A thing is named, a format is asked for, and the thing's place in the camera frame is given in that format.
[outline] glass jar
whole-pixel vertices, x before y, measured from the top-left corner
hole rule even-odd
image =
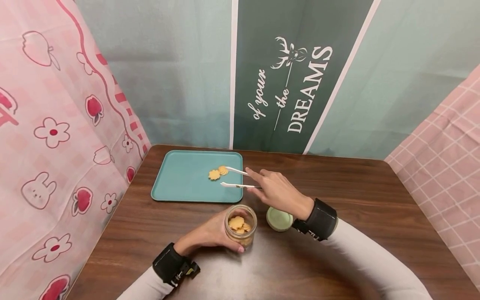
[[[245,223],[250,225],[251,230],[246,231],[243,234],[239,234],[232,230],[230,226],[228,225],[228,221],[236,216],[241,216]],[[227,214],[225,215],[225,232],[227,233],[227,236],[231,239],[234,240],[235,242],[239,243],[242,245],[245,249],[247,249],[253,242],[253,236],[255,235],[255,231],[257,230],[257,215],[251,209],[250,207],[246,205],[235,205],[232,206]]]

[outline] white sleeve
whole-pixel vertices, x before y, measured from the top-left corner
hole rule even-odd
[[[338,219],[334,233],[322,241],[342,254],[386,300],[432,300],[425,286],[403,263],[382,246]]]
[[[172,291],[173,287],[149,267],[117,300],[161,300]]]

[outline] teal tray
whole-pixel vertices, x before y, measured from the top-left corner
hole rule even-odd
[[[236,152],[172,150],[165,155],[151,196],[155,201],[236,203],[243,189],[226,188],[220,183],[243,184],[243,175],[228,172],[216,181],[208,172],[219,166],[243,169],[243,159]]]

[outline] wooden table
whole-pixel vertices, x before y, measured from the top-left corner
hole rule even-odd
[[[171,241],[227,204],[159,203],[150,191],[165,154],[153,146],[68,300],[116,299]],[[435,300],[478,299],[479,293],[388,164],[379,160],[238,151],[243,166],[282,172],[302,193],[319,197],[338,215],[389,250],[424,283]],[[245,184],[252,184],[245,178]],[[294,229],[273,231],[267,206],[245,193],[258,216],[252,248],[241,256],[203,248],[202,271],[169,299],[375,299],[373,288],[329,248]]]

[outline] pink checkered fabric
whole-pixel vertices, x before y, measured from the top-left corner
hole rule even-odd
[[[480,65],[386,159],[480,290]]]
[[[150,143],[74,1],[0,28],[0,299],[62,300]]]

